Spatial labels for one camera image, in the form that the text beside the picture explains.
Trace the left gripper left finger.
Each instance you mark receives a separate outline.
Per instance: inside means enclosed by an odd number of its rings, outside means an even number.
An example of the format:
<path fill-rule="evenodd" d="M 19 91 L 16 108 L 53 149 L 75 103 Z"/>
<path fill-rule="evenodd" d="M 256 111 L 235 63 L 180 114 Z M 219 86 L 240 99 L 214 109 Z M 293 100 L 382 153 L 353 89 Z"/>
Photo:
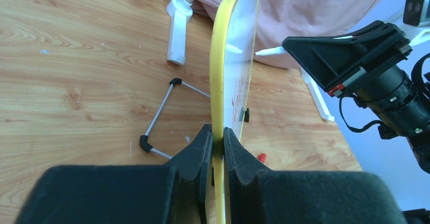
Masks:
<path fill-rule="evenodd" d="M 39 178 L 16 223 L 207 223 L 211 125 L 162 165 L 59 165 Z"/>

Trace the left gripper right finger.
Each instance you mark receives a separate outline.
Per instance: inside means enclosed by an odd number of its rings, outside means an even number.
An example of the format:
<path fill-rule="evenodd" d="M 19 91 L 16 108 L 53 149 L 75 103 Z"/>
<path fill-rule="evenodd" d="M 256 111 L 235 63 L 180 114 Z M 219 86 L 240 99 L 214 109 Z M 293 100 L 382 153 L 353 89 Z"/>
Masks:
<path fill-rule="evenodd" d="M 224 130 L 227 223 L 405 223 L 375 174 L 271 170 Z"/>

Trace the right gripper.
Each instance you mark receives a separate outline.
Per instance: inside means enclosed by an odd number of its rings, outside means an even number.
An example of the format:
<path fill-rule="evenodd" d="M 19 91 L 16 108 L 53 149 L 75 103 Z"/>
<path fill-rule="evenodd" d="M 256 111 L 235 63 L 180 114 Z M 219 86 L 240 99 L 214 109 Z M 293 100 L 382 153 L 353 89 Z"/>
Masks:
<path fill-rule="evenodd" d="M 412 51 L 403 31 L 379 20 L 345 38 L 290 36 L 281 45 L 332 97 L 354 92 Z"/>

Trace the red marker cap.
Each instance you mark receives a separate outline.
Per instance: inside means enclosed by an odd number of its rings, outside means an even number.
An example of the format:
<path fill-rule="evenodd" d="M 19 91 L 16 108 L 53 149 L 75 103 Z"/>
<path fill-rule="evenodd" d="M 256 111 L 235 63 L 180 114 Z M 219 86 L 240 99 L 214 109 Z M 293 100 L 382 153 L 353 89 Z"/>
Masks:
<path fill-rule="evenodd" d="M 261 153 L 257 156 L 257 159 L 261 162 L 261 163 L 265 163 L 267 158 L 267 155 L 265 153 Z"/>

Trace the white marker pen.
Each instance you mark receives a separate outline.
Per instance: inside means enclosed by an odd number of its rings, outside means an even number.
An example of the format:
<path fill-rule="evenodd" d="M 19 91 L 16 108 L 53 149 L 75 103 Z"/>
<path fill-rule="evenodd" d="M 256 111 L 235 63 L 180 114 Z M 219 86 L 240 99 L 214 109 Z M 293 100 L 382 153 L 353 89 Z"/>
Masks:
<path fill-rule="evenodd" d="M 272 56 L 272 55 L 281 55 L 288 53 L 287 50 L 283 46 L 275 47 L 275 48 L 269 48 L 264 49 L 255 52 L 256 56 Z"/>

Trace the yellow framed whiteboard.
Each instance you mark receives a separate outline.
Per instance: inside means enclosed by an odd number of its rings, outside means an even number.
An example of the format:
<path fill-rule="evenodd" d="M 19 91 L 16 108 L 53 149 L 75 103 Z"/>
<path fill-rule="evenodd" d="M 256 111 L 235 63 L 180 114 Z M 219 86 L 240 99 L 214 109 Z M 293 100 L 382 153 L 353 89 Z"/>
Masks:
<path fill-rule="evenodd" d="M 224 129 L 241 137 L 254 60 L 259 0 L 222 0 L 212 30 L 209 85 L 216 222 L 228 223 Z"/>

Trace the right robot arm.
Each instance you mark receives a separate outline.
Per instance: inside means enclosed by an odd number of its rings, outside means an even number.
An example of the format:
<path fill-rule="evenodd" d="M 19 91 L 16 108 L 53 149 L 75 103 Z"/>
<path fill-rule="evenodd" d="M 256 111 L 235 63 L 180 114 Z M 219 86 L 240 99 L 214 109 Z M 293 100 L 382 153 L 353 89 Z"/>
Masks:
<path fill-rule="evenodd" d="M 412 52 L 395 24 L 374 21 L 341 36 L 290 36 L 282 47 L 331 97 L 352 98 L 377 116 L 355 133 L 377 125 L 379 136 L 405 137 L 419 167 L 429 172 L 429 74 L 424 55 L 407 74 L 398 67 Z"/>

